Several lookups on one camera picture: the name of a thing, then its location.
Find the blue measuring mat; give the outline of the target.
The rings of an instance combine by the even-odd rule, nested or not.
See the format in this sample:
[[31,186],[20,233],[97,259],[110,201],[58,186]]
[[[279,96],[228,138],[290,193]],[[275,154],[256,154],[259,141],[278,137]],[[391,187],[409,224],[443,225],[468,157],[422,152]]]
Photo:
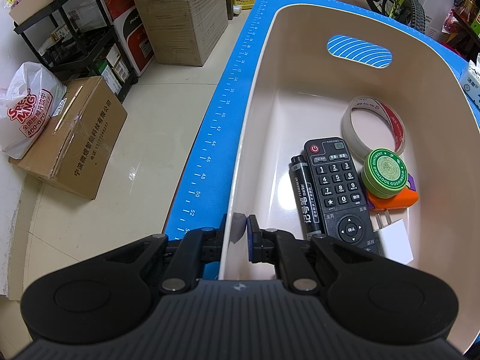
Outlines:
[[257,0],[238,35],[179,182],[164,232],[181,239],[196,228],[217,227],[227,211],[242,122],[254,73],[273,17],[295,5],[334,8],[359,18],[404,30],[424,41],[458,76],[466,61],[431,38],[392,19],[337,0]]

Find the white double-sided tape roll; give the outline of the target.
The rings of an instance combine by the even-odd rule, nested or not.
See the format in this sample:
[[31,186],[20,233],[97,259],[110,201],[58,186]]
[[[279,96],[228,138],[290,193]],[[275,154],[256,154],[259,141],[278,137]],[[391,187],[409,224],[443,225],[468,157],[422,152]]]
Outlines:
[[388,105],[374,97],[359,96],[353,98],[341,122],[343,140],[346,141],[350,151],[360,160],[365,160],[373,149],[368,147],[357,134],[353,124],[353,111],[365,110],[372,112],[383,119],[394,137],[394,152],[402,155],[406,145],[406,129],[400,116]]

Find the black tv remote control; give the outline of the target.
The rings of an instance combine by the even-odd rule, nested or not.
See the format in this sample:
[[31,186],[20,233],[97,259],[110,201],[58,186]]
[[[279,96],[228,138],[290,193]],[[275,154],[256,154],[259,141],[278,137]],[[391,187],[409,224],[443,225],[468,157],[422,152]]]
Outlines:
[[323,230],[328,236],[379,253],[365,195],[346,142],[340,137],[304,144]]

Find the black permanent marker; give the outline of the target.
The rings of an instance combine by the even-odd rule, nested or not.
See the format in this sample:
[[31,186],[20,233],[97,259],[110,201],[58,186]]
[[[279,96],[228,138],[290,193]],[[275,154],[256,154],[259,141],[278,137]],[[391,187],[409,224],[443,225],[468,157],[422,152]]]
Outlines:
[[308,163],[303,155],[291,158],[289,174],[298,214],[307,240],[313,235],[323,233],[322,222],[319,216],[317,200]]

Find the white red plastic bag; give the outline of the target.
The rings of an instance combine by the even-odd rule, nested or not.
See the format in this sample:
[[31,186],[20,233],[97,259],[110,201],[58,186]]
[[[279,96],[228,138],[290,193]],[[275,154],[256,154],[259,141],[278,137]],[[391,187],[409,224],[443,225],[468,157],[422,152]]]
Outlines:
[[1,152],[23,158],[66,91],[62,81],[40,63],[23,63],[1,95]]

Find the cluttered shelf with goods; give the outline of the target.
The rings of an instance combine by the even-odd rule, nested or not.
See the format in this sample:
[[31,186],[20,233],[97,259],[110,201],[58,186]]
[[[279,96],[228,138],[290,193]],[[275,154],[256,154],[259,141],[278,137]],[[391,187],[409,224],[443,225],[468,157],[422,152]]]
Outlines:
[[442,25],[440,43],[465,59],[479,56],[479,0],[454,0]]

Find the black metal shelf rack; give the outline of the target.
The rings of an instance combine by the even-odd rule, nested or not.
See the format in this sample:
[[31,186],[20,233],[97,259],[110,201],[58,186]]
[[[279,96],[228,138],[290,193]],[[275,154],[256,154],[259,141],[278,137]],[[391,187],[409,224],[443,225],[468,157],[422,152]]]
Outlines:
[[10,15],[15,33],[60,80],[101,76],[120,101],[137,84],[103,0],[22,0]]

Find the white charger plug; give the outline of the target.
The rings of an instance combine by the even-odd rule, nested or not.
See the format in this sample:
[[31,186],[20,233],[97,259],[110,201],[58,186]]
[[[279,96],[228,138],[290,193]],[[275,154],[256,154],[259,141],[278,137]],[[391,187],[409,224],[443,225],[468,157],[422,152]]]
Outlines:
[[382,256],[397,263],[407,265],[414,260],[407,228],[402,219],[393,221],[388,210],[375,214],[377,239]]

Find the white blue tissue box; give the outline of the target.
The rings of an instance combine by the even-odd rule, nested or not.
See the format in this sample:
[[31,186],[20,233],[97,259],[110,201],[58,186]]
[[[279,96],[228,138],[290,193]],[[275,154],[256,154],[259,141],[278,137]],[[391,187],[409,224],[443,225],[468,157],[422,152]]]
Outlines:
[[480,59],[477,56],[475,61],[470,60],[468,65],[463,69],[460,80],[460,86],[464,90],[467,97],[480,108]]

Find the large wrapped cardboard box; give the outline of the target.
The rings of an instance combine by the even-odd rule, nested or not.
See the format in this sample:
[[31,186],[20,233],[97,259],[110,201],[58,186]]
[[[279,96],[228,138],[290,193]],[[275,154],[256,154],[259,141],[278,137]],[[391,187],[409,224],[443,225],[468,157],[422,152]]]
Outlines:
[[203,66],[228,26],[226,0],[134,0],[159,63]]

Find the beige plastic storage bin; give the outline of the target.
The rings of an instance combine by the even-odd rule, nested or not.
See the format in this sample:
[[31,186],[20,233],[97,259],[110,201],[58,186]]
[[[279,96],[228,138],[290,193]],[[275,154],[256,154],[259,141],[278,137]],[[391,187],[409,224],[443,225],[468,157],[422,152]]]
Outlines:
[[457,80],[464,61],[422,34],[360,10],[281,8],[264,41],[238,144],[222,280],[269,280],[247,258],[239,222],[301,238],[289,164],[306,141],[341,135],[353,98],[388,105],[406,130],[403,160],[419,193],[403,221],[412,265],[446,281],[460,311],[448,336],[460,351],[479,333],[479,126]]

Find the red white appliance box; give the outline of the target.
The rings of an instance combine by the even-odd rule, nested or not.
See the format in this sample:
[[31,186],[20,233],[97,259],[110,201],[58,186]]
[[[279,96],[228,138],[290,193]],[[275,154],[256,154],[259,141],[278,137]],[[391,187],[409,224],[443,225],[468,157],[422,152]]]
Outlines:
[[103,0],[124,51],[140,77],[155,55],[134,0]]

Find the green round ointment tin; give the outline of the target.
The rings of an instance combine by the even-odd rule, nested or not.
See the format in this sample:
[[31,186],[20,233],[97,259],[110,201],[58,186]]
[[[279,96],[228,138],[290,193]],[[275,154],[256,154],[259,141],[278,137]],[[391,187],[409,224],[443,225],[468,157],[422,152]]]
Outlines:
[[408,183],[408,169],[395,152],[379,148],[366,157],[361,179],[371,194],[388,199],[404,189]]

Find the brown cardboard box on floor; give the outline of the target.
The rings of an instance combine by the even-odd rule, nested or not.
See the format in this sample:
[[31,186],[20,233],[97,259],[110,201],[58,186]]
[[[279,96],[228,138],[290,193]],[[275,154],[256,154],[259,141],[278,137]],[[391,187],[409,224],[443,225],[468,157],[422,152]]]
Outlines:
[[21,159],[48,185],[94,200],[127,111],[101,76],[70,80],[60,110]]

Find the orange purple toy block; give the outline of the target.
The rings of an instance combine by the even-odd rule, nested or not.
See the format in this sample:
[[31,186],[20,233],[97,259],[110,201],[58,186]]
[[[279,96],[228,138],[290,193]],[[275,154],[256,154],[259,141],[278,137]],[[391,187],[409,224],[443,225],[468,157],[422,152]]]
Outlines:
[[366,190],[367,205],[371,211],[404,210],[414,205],[419,198],[414,178],[408,175],[408,182],[403,190],[388,199],[379,198]]

